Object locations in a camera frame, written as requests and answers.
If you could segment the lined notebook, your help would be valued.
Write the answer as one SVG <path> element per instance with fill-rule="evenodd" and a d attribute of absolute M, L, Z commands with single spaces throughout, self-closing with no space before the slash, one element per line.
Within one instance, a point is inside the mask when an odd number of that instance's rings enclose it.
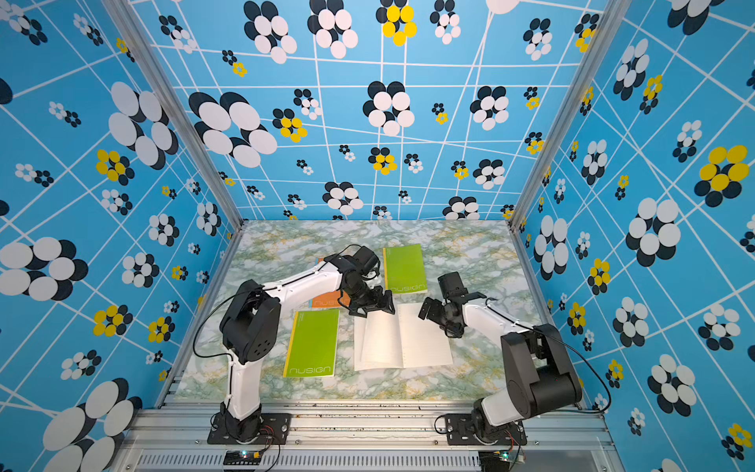
<path fill-rule="evenodd" d="M 453 364 L 440 327 L 419 318 L 421 303 L 399 304 L 394 315 L 371 312 L 354 319 L 354 370 L 418 369 Z"/>

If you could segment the orange cover notebook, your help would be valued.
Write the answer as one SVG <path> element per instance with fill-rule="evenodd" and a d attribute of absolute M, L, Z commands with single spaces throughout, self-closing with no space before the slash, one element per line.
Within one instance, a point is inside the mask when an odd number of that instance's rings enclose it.
<path fill-rule="evenodd" d="M 310 302 L 310 307 L 313 310 L 340 308 L 341 307 L 339 303 L 340 298 L 341 298 L 341 291 L 336 289 L 332 292 L 322 294 L 322 295 L 319 295 L 318 297 L 313 298 Z"/>

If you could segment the green cover notebook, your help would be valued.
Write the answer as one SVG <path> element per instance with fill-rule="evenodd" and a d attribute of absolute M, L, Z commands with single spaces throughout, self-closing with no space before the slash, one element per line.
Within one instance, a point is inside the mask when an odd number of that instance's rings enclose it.
<path fill-rule="evenodd" d="M 385 288 L 393 294 L 425 293 L 428 281 L 420 244 L 383 249 Z"/>
<path fill-rule="evenodd" d="M 285 378 L 333 377 L 339 311 L 300 311 L 295 314 L 284 367 Z"/>

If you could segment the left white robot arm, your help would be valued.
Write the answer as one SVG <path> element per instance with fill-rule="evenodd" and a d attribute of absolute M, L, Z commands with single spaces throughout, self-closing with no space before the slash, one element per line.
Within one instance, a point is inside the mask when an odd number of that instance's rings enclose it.
<path fill-rule="evenodd" d="M 280 317 L 320 295 L 337 292 L 349 302 L 341 307 L 354 317 L 371 312 L 395 313 L 392 293 L 368 284 L 379 275 L 379 257 L 359 246 L 353 255 L 336 253 L 314 267 L 279 281 L 242 283 L 220 322 L 222 343 L 229 356 L 226 399 L 217 428 L 230 439 L 249 444 L 263 432 L 261 367 L 275 345 Z"/>

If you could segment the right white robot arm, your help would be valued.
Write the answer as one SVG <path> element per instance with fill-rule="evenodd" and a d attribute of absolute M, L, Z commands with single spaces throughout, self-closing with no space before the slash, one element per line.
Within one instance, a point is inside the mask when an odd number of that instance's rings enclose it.
<path fill-rule="evenodd" d="M 495 444 L 521 420 L 582 401 L 566 345 L 551 324 L 521 322 L 495 308 L 491 299 L 477 304 L 463 297 L 428 297 L 419 318 L 437 324 L 449 338 L 461 338 L 471 328 L 501 348 L 505 386 L 477 400 L 471 413 L 473 434 L 481 443 Z"/>

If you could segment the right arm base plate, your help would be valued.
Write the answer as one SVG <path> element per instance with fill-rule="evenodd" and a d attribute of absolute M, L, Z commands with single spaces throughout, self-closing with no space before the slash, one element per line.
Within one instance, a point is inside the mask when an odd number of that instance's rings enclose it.
<path fill-rule="evenodd" d="M 521 421 L 491 426 L 481 415 L 448 413 L 442 416 L 442 430 L 450 446 L 526 446 Z"/>

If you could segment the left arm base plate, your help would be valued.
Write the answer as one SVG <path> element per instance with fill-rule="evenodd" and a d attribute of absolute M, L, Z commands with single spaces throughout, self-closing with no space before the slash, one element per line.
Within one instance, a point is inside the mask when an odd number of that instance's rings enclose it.
<path fill-rule="evenodd" d="M 286 444 L 292 415 L 287 413 L 253 413 L 237 420 L 230 413 L 218 412 L 210 420 L 208 444 Z"/>

